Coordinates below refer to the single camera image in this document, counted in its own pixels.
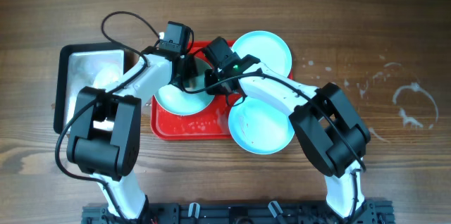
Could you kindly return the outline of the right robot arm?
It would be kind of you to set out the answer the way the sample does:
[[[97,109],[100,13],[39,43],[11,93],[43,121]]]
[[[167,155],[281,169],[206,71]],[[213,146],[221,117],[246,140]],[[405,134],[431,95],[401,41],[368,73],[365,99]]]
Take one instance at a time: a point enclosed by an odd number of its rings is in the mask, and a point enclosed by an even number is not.
[[[304,155],[325,176],[327,205],[352,221],[364,202],[360,173],[370,133],[339,86],[303,85],[272,71],[264,63],[233,65],[205,72],[212,94],[241,93],[288,117]]]

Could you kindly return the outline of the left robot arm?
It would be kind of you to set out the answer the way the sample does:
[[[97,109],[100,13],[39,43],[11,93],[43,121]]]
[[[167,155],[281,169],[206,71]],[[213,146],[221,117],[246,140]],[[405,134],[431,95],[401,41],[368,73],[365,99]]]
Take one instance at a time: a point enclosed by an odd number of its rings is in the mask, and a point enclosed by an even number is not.
[[[104,223],[154,223],[147,195],[133,168],[140,150],[142,106],[162,87],[186,87],[198,76],[196,59],[177,54],[145,54],[123,76],[105,87],[83,87],[68,135],[67,159],[78,166],[79,180],[100,186],[107,205]]]

